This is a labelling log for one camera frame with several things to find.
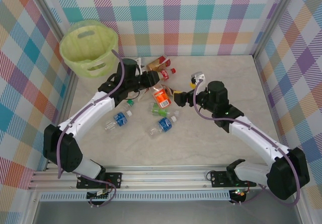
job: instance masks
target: bottle label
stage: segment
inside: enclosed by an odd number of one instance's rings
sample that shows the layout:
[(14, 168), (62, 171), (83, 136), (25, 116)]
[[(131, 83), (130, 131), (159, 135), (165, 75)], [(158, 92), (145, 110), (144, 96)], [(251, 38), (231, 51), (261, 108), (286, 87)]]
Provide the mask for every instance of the bottle label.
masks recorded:
[(160, 73), (162, 74), (163, 76), (163, 80), (166, 81), (167, 79), (169, 79), (169, 74), (166, 70), (161, 70)]
[(122, 112), (119, 112), (118, 114), (116, 114), (114, 116), (114, 119), (119, 126), (123, 126), (125, 123), (127, 123), (127, 119)]
[(154, 94), (156, 101), (159, 103), (161, 108), (165, 108), (168, 105), (171, 104), (171, 101), (166, 94), (166, 91), (164, 89), (158, 91), (157, 93)]
[(160, 127), (164, 130), (164, 132), (169, 131), (172, 128), (172, 124), (169, 119), (164, 117), (159, 122)]
[(168, 60), (166, 61), (166, 67), (170, 66), (170, 64), (171, 64), (171, 61), (168, 59)]
[(168, 115), (168, 111), (167, 109), (161, 109), (157, 103), (154, 103), (152, 107), (152, 115), (166, 117)]

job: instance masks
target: plaid backdrop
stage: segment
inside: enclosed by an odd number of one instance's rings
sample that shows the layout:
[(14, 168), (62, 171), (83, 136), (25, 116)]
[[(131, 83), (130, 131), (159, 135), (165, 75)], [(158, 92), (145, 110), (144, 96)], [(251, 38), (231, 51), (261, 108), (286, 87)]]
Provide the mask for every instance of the plaid backdrop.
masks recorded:
[(291, 1), (257, 66), (283, 143), (306, 154), (310, 211), (322, 219), (322, 0)]
[(0, 0), (0, 223), (44, 164), (44, 128), (57, 120), (70, 70), (33, 0)]
[(122, 56), (250, 54), (279, 0), (46, 0), (57, 21), (94, 19)]

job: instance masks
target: blue label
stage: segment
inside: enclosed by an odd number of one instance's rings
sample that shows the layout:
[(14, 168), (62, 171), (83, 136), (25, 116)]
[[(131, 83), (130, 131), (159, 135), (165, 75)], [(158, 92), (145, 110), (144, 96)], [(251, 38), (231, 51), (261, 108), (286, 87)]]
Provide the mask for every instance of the blue label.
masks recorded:
[(123, 126), (125, 123), (127, 123), (127, 119), (122, 112), (119, 112), (118, 114), (116, 114), (114, 116), (114, 119), (119, 126)]
[(166, 117), (164, 117), (163, 119), (161, 119), (159, 121), (159, 125), (160, 125), (160, 127), (162, 127), (164, 132), (166, 132), (172, 128), (172, 124), (171, 124), (170, 120), (167, 119)]

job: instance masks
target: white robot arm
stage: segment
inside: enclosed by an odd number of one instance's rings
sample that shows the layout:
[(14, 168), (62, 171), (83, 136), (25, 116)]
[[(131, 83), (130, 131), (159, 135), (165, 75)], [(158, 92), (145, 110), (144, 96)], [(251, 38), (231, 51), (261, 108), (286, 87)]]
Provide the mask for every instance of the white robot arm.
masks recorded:
[[(144, 90), (159, 82), (158, 72), (142, 72), (137, 60), (123, 59), (123, 63), (124, 72), (120, 63), (117, 72), (99, 87), (94, 97), (74, 116), (58, 126), (50, 124), (46, 127), (44, 157), (55, 164), (60, 160), (61, 168), (66, 172), (76, 172), (91, 179), (104, 180), (105, 169), (83, 156), (77, 142), (102, 116), (126, 99), (128, 93)], [(58, 145), (60, 145), (59, 156), (57, 156)]]
[[(191, 75), (195, 90), (174, 95), (178, 106), (194, 107), (207, 120), (213, 120), (227, 133), (237, 136), (254, 149), (267, 165), (256, 165), (245, 160), (237, 160), (227, 167), (227, 176), (232, 185), (239, 181), (251, 181), (268, 186), (280, 199), (287, 199), (300, 187), (309, 182), (305, 155), (299, 148), (289, 149), (271, 139), (255, 127), (243, 112), (229, 103), (228, 91), (222, 82), (210, 82), (207, 87), (202, 72)], [(212, 118), (203, 116), (196, 105), (212, 113)]]

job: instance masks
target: green bottle cap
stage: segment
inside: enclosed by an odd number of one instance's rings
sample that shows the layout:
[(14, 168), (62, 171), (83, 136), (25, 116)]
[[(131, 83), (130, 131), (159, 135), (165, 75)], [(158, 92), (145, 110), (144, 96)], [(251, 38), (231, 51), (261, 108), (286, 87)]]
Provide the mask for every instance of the green bottle cap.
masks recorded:
[(132, 100), (127, 100), (126, 101), (130, 106), (133, 106), (134, 105), (134, 102)]

